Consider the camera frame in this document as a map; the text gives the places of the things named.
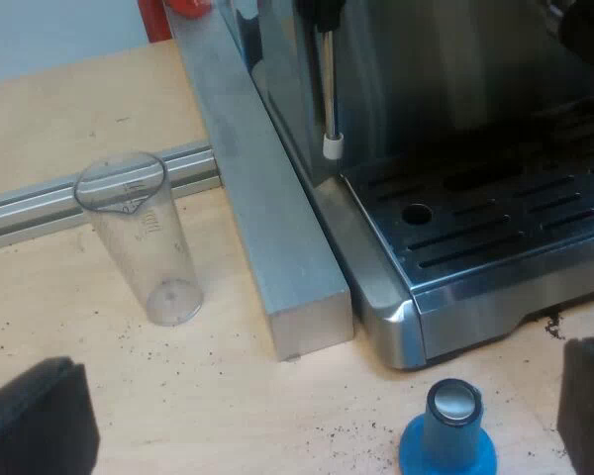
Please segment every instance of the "wooden surface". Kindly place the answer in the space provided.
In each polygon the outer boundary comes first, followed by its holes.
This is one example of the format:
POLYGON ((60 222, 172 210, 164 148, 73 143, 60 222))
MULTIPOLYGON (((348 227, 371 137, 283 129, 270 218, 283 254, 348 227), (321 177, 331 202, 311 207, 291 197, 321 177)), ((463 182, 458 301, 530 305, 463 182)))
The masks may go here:
MULTIPOLYGON (((547 319, 438 366, 400 372, 356 338, 293 362, 272 342, 223 189, 178 208, 206 302, 149 324, 89 226, 0 249, 0 386, 43 358, 83 362, 101 432, 96 474, 396 474, 430 386, 478 386, 501 474, 569 474, 554 430, 564 340, 547 319)), ((594 303, 562 314, 594 335, 594 303)))
POLYGON ((206 138, 173 40, 0 82, 0 193, 206 138))

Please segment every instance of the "metal panel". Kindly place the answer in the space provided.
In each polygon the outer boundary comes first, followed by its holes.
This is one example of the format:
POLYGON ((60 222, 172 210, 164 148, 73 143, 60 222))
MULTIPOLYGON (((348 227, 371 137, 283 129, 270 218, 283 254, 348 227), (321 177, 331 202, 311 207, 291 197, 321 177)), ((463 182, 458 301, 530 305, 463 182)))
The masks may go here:
MULTIPOLYGON (((206 142, 158 152, 167 165, 174 197, 220 186, 213 152, 206 142)), ((72 197, 77 174, 0 195, 0 247, 86 222, 72 197)))
POLYGON ((167 13, 279 358, 352 338, 347 284, 224 19, 167 13))

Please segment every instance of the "chrome base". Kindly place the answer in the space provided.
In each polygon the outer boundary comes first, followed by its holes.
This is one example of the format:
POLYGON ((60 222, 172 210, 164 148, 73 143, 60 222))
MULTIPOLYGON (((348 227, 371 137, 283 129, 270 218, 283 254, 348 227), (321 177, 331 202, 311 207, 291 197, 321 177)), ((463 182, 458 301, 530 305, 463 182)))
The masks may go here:
MULTIPOLYGON (((594 101, 397 163, 345 178, 413 298, 427 362, 594 292, 594 101)), ((378 336, 400 330, 398 310, 362 313, 384 361, 413 366, 378 336)))

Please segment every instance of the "clear plastic measuring cup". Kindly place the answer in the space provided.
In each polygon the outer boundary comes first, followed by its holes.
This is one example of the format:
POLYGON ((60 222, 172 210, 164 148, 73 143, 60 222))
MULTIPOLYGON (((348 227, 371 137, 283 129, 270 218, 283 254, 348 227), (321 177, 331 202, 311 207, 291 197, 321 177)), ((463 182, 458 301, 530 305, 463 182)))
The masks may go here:
POLYGON ((103 158, 81 173, 73 193, 148 318, 166 326, 191 319, 202 291, 165 164, 144 152, 103 158))

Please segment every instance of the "white wall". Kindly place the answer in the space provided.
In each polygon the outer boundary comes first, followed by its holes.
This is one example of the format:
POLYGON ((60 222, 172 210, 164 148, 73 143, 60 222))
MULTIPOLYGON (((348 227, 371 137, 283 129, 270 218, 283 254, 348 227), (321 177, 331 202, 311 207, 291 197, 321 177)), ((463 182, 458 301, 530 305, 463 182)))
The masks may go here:
POLYGON ((137 0, 0 0, 0 80, 147 43, 137 0))

